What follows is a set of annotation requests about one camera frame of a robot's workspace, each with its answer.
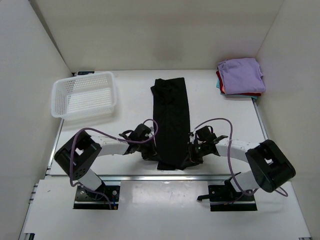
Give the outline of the black t shirt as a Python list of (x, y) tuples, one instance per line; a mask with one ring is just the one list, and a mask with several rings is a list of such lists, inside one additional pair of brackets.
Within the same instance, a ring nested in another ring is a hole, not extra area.
[(151, 87), (153, 119), (158, 124), (155, 136), (159, 156), (158, 170), (183, 170), (188, 167), (190, 111), (185, 79), (156, 79)]

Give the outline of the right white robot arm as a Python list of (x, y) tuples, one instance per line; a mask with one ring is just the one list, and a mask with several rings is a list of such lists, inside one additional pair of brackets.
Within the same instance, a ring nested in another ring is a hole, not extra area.
[[(257, 189), (272, 193), (296, 175), (294, 166), (270, 139), (258, 143), (234, 140), (226, 135), (216, 136), (211, 126), (191, 132), (189, 137), (192, 161), (210, 154), (227, 158), (231, 177), (224, 181), (224, 195), (229, 200)], [(231, 159), (247, 163), (250, 170), (235, 173)]]

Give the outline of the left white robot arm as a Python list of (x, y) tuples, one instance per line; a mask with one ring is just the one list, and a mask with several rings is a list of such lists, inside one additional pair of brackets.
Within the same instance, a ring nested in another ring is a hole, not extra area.
[(141, 153), (143, 160), (157, 156), (155, 135), (157, 129), (139, 124), (114, 137), (93, 128), (84, 128), (69, 139), (55, 154), (54, 160), (69, 176), (72, 186), (80, 185), (93, 199), (107, 193), (102, 179), (91, 170), (96, 158), (108, 155)]

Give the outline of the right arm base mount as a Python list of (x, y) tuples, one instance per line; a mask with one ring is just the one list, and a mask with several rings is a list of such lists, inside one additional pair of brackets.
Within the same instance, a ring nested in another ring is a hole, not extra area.
[(252, 192), (237, 192), (228, 179), (223, 184), (210, 183), (208, 194), (199, 195), (197, 201), (209, 200), (211, 212), (254, 212), (258, 207)]

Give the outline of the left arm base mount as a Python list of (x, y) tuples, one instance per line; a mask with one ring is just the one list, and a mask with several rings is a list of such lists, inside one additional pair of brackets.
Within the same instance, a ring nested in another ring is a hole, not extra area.
[(76, 188), (73, 209), (76, 210), (118, 210), (120, 199), (120, 182), (112, 182), (107, 184), (101, 191), (109, 199), (97, 193), (92, 193), (82, 186), (78, 185)]

